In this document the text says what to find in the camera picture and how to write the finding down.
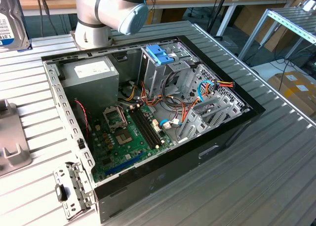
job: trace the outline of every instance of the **expansion slot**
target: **expansion slot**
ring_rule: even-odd
[[[140,109],[134,109],[129,112],[131,118],[137,125],[147,144],[153,150],[161,145],[160,138],[154,132],[146,118],[144,117],[143,112]]]
[[[136,163],[137,161],[139,161],[140,157],[143,154],[144,153],[141,153],[138,156],[136,156],[136,157],[124,162],[124,163],[121,163],[120,165],[115,166],[114,168],[111,168],[111,169],[105,171],[105,175],[109,175],[109,174],[113,174],[113,173],[119,172],[119,171],[123,170],[124,168],[128,167],[129,165],[132,165],[132,164]]]

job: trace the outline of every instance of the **power supply label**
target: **power supply label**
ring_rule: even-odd
[[[84,78],[87,76],[97,75],[109,71],[111,71],[111,69],[104,61],[79,65],[75,67],[75,72],[77,73],[78,78]]]
[[[9,45],[14,41],[14,34],[8,18],[0,14],[0,45]]]

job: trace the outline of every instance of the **metal rack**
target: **metal rack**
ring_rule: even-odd
[[[295,51],[297,46],[304,39],[310,43],[316,43],[316,15],[308,13],[298,7],[267,9],[240,52],[238,56],[239,59],[242,60],[245,57],[268,17],[274,19],[275,22],[262,39],[261,44],[264,44],[265,41],[270,38],[278,23],[287,27],[301,37],[286,55],[286,58]]]
[[[118,44],[186,35],[264,106],[263,116],[226,151],[110,219],[106,225],[309,225],[316,215],[316,125],[197,25],[145,26]],[[0,97],[18,106],[33,162],[0,177],[3,225],[99,225],[90,210],[69,223],[52,175],[73,161],[41,56],[75,51],[70,35],[33,40],[0,54]]]

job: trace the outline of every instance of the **gray plastic stand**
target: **gray plastic stand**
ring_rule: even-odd
[[[0,100],[0,176],[31,161],[16,106]]]

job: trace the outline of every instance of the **label sticker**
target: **label sticker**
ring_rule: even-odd
[[[286,77],[290,80],[290,81],[296,81],[297,78],[294,75],[286,75]]]
[[[0,45],[9,45],[14,41],[14,34],[8,18],[0,14]]]
[[[304,85],[297,85],[296,87],[298,87],[301,91],[308,91],[308,88]]]
[[[111,69],[105,61],[94,62],[90,64],[80,65],[75,67],[75,72],[79,78],[84,78],[91,75],[97,75],[104,72],[109,72]]]

